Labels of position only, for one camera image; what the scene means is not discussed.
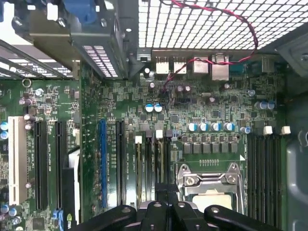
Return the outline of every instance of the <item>blue pcie slot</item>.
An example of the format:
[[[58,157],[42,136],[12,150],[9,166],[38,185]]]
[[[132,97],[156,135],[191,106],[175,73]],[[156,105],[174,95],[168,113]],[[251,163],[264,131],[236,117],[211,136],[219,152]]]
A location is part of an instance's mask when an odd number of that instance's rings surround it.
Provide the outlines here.
[[[106,147],[106,120],[100,121],[100,140],[101,140],[101,157],[102,157],[102,207],[107,207],[107,147]]]

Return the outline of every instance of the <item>red and black wire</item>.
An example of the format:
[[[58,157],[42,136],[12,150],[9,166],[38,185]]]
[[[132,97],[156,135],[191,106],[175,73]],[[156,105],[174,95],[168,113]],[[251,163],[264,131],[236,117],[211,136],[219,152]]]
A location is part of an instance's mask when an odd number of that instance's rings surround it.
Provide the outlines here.
[[[234,16],[236,17],[238,20],[240,20],[241,22],[243,23],[246,23],[248,28],[249,28],[249,31],[250,33],[252,34],[253,36],[253,40],[254,40],[254,49],[252,50],[252,52],[250,53],[249,56],[247,57],[244,57],[238,61],[232,61],[232,62],[215,62],[215,61],[211,61],[211,60],[208,60],[208,59],[200,59],[200,58],[194,58],[194,59],[191,59],[189,60],[186,64],[184,64],[179,70],[175,71],[174,73],[171,73],[168,75],[167,77],[167,80],[164,84],[164,88],[166,87],[166,85],[168,84],[168,82],[172,81],[174,76],[180,72],[183,68],[185,68],[187,66],[187,64],[189,63],[192,63],[194,61],[200,61],[200,62],[203,62],[203,63],[209,63],[209,64],[212,64],[212,65],[234,65],[234,64],[240,64],[248,59],[251,58],[251,56],[256,52],[257,48],[258,48],[258,39],[257,39],[257,35],[256,35],[256,32],[254,30],[254,27],[250,24],[250,22],[248,22],[248,20],[241,16],[241,15],[237,15],[235,14],[234,12],[230,11],[230,10],[227,10],[227,9],[219,9],[217,7],[212,7],[212,6],[206,6],[206,7],[202,7],[202,6],[199,6],[199,5],[196,5],[196,4],[187,4],[185,2],[180,2],[180,1],[177,1],[177,0],[171,0],[171,3],[165,3],[164,0],[159,0],[162,4],[164,5],[168,5],[168,6],[173,6],[173,5],[176,5],[180,8],[184,8],[184,7],[187,7],[187,8],[191,8],[193,10],[195,9],[201,9],[201,10],[204,10],[204,11],[210,11],[210,12],[214,12],[214,11],[220,11],[222,13],[225,13],[229,16]]]

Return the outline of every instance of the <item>motherboard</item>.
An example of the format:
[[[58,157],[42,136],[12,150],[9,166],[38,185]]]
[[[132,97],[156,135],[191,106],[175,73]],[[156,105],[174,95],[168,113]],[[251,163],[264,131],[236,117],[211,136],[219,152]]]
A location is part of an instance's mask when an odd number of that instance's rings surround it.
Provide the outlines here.
[[[4,230],[69,230],[157,183],[282,227],[283,73],[229,75],[101,82],[81,63],[78,80],[0,81]]]

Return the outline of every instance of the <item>red cable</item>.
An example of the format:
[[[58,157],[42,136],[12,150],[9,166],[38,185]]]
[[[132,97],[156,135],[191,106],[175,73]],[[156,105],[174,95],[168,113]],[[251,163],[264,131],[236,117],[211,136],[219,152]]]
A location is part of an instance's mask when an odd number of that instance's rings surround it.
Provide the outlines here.
[[[241,22],[243,23],[246,23],[248,25],[248,28],[254,38],[254,44],[255,44],[255,48],[253,49],[253,51],[251,52],[251,54],[247,57],[244,57],[238,61],[235,61],[235,62],[219,62],[219,63],[216,63],[214,61],[211,61],[211,60],[208,60],[208,59],[204,59],[204,60],[201,60],[200,58],[195,58],[195,59],[191,59],[189,60],[186,64],[184,64],[179,70],[177,70],[175,73],[173,74],[169,74],[168,77],[167,77],[167,80],[164,84],[164,89],[166,89],[166,85],[168,82],[172,81],[174,76],[180,72],[183,68],[185,68],[187,66],[187,64],[189,63],[192,63],[194,61],[201,61],[201,62],[204,62],[204,63],[209,63],[209,64],[214,64],[214,65],[234,65],[234,64],[239,64],[239,63],[242,63],[248,59],[251,58],[251,56],[255,53],[255,51],[257,50],[258,48],[258,39],[257,39],[257,35],[255,33],[255,30],[254,30],[254,27],[247,21],[246,18],[240,16],[240,15],[237,15],[235,14],[234,12],[230,11],[230,10],[227,10],[227,9],[218,9],[218,8],[214,8],[214,7],[211,7],[211,8],[208,8],[208,7],[202,7],[202,6],[198,6],[196,4],[192,4],[192,5],[188,5],[188,4],[185,4],[185,3],[181,3],[181,2],[178,2],[176,0],[171,0],[171,2],[177,6],[179,6],[180,8],[184,8],[184,7],[190,7],[191,9],[202,9],[202,10],[205,10],[205,11],[210,11],[210,12],[214,12],[214,11],[221,11],[223,13],[226,13],[227,15],[230,15],[230,16],[234,16],[236,17],[238,20],[240,20]]]

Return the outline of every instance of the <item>white pci slot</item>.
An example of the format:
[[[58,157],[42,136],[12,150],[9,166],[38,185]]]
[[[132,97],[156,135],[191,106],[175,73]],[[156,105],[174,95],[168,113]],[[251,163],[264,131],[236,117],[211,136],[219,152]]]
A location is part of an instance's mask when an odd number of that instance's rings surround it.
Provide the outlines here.
[[[27,146],[25,121],[22,116],[9,116],[9,205],[28,199]]]

